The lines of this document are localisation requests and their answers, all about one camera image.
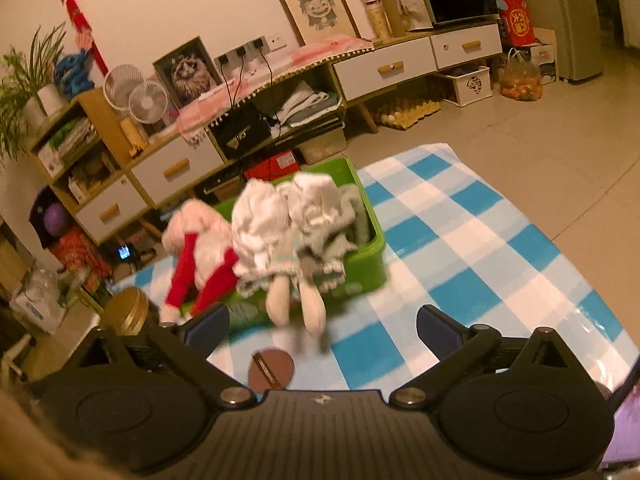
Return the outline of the bag of oranges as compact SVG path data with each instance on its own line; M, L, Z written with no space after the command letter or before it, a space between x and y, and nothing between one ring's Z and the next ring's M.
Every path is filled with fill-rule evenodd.
M500 94L515 101L533 102L542 97L543 86L538 65L512 48L499 77Z

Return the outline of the framed raccoon picture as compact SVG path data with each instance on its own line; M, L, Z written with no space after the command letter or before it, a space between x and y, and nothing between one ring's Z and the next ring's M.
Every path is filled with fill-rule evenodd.
M153 67L178 110L221 85L221 78L200 37L165 54L153 63Z

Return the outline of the purple ball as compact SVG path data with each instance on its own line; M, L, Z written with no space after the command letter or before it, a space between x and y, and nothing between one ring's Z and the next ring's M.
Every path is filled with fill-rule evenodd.
M63 236L73 225L73 218L60 203L50 205L43 214L46 231L54 237Z

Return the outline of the pink santa plush toy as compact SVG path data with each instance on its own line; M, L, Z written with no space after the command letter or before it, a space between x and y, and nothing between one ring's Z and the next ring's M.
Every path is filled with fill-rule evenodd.
M231 223L212 206L191 198L169 220L162 236L163 248L178 258L168 293L160 307L163 323L183 318L181 308L192 295L190 315L198 315L235 290L239 278L234 266Z

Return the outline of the smartphone on stand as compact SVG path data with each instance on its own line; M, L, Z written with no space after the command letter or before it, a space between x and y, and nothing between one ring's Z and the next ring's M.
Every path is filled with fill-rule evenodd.
M614 434L600 468L620 469L639 463L639 360L612 392L608 405L614 414Z

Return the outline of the rag doll blue dress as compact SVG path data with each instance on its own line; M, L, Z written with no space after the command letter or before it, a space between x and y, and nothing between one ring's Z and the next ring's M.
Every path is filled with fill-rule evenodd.
M241 274L236 290L244 297L265 292L266 313L278 327L290 324L292 300L298 299L307 332L320 335L326 328L322 295L346 281L343 260L357 248L344 232L324 236L288 229L272 246L267 264Z

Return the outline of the blue white checkered tablecloth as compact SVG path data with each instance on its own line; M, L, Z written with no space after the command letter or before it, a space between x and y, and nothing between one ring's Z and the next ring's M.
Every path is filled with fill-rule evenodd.
M427 144L359 170L386 247L387 280L328 317L327 342L297 327L232 336L210 362L245 382L262 349L288 352L302 390L390 393L435 363L416 334L434 304L464 325L526 337L554 328L588 373L607 387L627 376L638 349L601 297L521 211L458 159Z

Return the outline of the white cloth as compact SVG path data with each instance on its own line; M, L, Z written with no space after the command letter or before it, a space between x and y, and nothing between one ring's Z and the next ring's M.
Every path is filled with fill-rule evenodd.
M279 242L294 230L304 234L329 226L341 212L341 194L329 174L299 171L273 184L248 180L231 213L234 272L249 281L267 271Z

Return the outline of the white desk fan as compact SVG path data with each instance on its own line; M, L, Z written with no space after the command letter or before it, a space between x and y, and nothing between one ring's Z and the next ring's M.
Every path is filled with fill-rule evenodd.
M129 108L129 97L137 86L144 83L140 70L131 64L115 66L104 79L103 95L106 102L114 108L124 112Z
M152 125L165 115L169 99L159 82L146 80L131 91L128 104L130 115L135 120L142 125Z

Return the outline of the green plastic bin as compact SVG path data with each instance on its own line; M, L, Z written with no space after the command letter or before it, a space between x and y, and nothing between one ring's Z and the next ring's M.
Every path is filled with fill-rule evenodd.
M326 238L326 242L322 247L325 249L324 252L329 251L329 256L336 256L337 249L342 247L339 243L342 240L339 237L340 233L344 233L344 240L348 240L349 244L355 244L356 246L356 248L342 255L342 267L338 266L337 271L331 271L333 260L328 260L329 270L333 272L334 282L332 283L334 285L328 282L321 283L321 281L316 281L324 304L333 315L333 312L340 310L341 307L339 306L349 299L366 292L372 292L372 290L378 289L386 282L385 264L382 256L385 237L369 197L350 160L346 158L325 160L305 169L307 171L288 174L268 183L277 185L288 183L293 181L298 174L313 174L314 176L328 174L339 191L349 192L347 193L347 198L351 203L353 202L352 195L354 194L360 200L359 204L357 201L355 204L354 222L350 226L345 226L343 231L335 231L334 229L329 237ZM239 197L238 195L229 198L213 206L213 208L226 220L230 221L232 209ZM224 298L223 303L229 310L230 332L232 334L249 330L250 327L269 324L264 305L266 290L263 288L251 290L254 292L253 296L243 296L238 292L232 292L232 294Z

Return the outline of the potted green plant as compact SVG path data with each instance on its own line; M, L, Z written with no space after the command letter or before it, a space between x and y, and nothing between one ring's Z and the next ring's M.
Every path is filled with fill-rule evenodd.
M38 27L27 51L9 46L1 53L1 160L17 160L25 153L24 108L31 98L43 108L37 92L52 84L65 36L64 23L45 34Z

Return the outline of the framed cartoon girl picture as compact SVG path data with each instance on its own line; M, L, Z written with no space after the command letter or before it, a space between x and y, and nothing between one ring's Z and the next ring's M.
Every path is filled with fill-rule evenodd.
M334 36L360 38L346 0L279 0L300 46Z

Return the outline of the egg tray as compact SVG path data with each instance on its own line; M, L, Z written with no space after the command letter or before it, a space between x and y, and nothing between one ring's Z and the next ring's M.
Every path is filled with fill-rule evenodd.
M440 103L425 98L395 98L379 106L372 117L377 125L406 131L440 111Z

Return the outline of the grey refrigerator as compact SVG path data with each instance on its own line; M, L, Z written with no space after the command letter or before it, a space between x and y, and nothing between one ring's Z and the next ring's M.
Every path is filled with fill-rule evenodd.
M538 0L537 21L553 29L558 75L581 82L603 72L602 40L596 0Z

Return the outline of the wooden shelf cabinet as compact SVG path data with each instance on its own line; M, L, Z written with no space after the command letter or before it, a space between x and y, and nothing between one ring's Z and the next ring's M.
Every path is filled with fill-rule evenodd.
M146 211L126 173L131 145L100 88L75 96L32 141L32 161L81 229L101 245Z

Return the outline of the blue plush toy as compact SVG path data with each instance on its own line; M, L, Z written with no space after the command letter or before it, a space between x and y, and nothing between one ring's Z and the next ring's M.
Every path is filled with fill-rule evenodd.
M87 67L89 52L81 50L65 55L55 65L54 83L67 99L72 100L78 94L92 90L94 82L89 77Z

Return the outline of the pink table runner cloth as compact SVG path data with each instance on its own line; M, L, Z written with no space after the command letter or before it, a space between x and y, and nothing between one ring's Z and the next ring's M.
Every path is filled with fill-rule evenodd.
M267 62L258 68L242 70L238 76L203 93L179 110L176 131L187 144L198 145L205 126L218 125L232 110L254 99L259 92L307 70L373 50L374 44L369 40L337 35L283 54L267 55Z

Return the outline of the brown powder puff far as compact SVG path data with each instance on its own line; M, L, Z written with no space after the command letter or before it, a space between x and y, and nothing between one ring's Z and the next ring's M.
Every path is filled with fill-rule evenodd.
M294 360L288 352L277 348L256 351L247 372L248 386L254 393L286 389L294 373Z

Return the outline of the red gift bag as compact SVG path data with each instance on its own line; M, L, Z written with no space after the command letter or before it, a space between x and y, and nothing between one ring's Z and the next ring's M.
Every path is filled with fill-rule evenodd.
M502 40L507 47L533 44L536 36L526 0L496 0L501 23Z

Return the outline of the white drawer tv cabinet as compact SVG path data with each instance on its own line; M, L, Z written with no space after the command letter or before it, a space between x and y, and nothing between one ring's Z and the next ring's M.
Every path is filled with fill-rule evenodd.
M363 107L368 99L406 81L481 61L500 50L494 20L412 32L371 52L274 84L218 125L205 126L198 145L187 144L173 124L154 134L150 146L126 169L146 203L146 211L131 222L232 164L247 164L252 156L280 150L285 142L304 142L341 127L346 108Z

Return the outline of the grey towel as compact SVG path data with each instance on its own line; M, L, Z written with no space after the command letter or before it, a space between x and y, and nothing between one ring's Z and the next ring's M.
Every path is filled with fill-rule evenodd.
M343 258L370 240L369 217L360 189L356 184L346 184L340 192L340 214L331 226L326 252L332 258Z

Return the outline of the glass jar gold lid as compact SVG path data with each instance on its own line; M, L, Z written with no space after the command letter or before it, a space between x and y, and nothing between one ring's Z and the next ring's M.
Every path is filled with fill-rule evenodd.
M101 316L101 327L119 336L134 336L142 330L149 315L149 298L140 288L126 287L107 301Z

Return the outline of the white storage box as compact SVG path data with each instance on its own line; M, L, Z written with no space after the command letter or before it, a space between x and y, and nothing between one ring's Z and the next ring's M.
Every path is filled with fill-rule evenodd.
M433 76L438 96L457 107L465 107L492 97L488 66L457 67Z

